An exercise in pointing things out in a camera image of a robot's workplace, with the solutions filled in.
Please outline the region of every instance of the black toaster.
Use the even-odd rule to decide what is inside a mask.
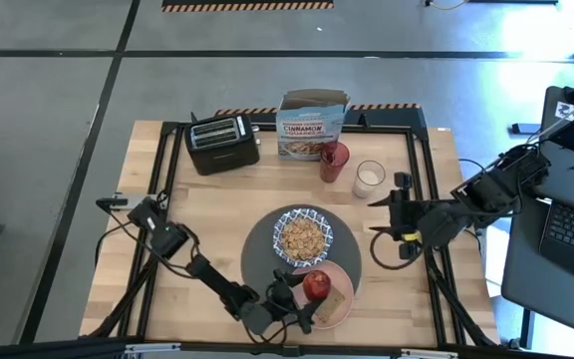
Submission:
[[[246,115],[218,116],[192,123],[185,130],[187,151],[203,176],[253,165],[260,160],[251,121]]]

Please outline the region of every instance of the red apple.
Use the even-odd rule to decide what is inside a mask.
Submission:
[[[331,278],[322,270],[312,270],[303,279],[303,290],[307,299],[325,299],[331,290]]]

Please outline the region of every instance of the wooden tabletop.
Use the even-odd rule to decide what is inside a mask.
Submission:
[[[118,190],[146,193],[161,122],[138,121],[123,167]],[[441,197],[461,183],[453,135],[449,129],[430,129],[430,147]],[[290,327],[288,343],[435,346],[431,301],[424,260],[410,267],[389,271],[370,257],[369,242],[373,225],[388,225],[386,207],[367,207],[367,203],[385,197],[394,188],[395,172],[410,173],[404,136],[385,134],[343,134],[341,141],[351,158],[334,183],[319,178],[319,164],[279,161],[276,134],[261,132],[260,162],[251,167],[200,176],[192,166],[185,145],[181,145],[174,190],[169,203],[169,220],[183,222],[201,239],[201,252],[230,280],[242,282],[240,255],[245,238],[258,219],[278,207],[308,203],[328,209],[342,219],[359,243],[362,278],[353,309],[339,326],[314,330],[303,335]],[[429,192],[422,148],[417,144],[421,179]],[[380,162],[387,179],[371,197],[359,199],[351,188],[357,165],[365,160]],[[109,228],[116,226],[112,221]],[[471,317],[494,341],[498,341],[490,298],[482,272],[477,242],[462,233],[450,245],[453,273],[458,296]],[[109,235],[104,243],[92,283],[81,333],[94,330],[123,295],[128,282],[135,243],[124,233]],[[381,240],[376,251],[382,261],[400,262],[397,245]],[[172,262],[186,264],[187,248]],[[446,335],[454,342],[448,305],[442,312]],[[131,332],[135,331],[138,311],[134,310]],[[204,284],[175,276],[161,267],[157,274],[146,339],[248,343],[242,324],[223,309],[218,296]]]

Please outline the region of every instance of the gray floor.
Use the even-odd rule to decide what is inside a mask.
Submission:
[[[0,0],[0,49],[114,49],[130,3]],[[536,58],[574,50],[573,1],[467,4],[450,12],[420,3],[337,0],[329,12],[161,14],[160,1],[143,0],[128,47],[524,51]],[[7,224],[0,234],[0,344],[17,340],[109,65],[110,59],[0,59],[0,221]],[[430,126],[453,128],[462,157],[488,162],[524,140],[508,134],[510,124],[539,122],[550,85],[573,86],[574,64],[124,59],[37,338],[78,333],[94,246],[107,222],[94,200],[114,191],[135,120],[273,107],[287,90],[336,88],[354,103],[420,103]]]

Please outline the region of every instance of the red cup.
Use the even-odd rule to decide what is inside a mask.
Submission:
[[[349,160],[349,149],[339,143],[327,143],[320,152],[320,179],[331,183],[338,178]]]

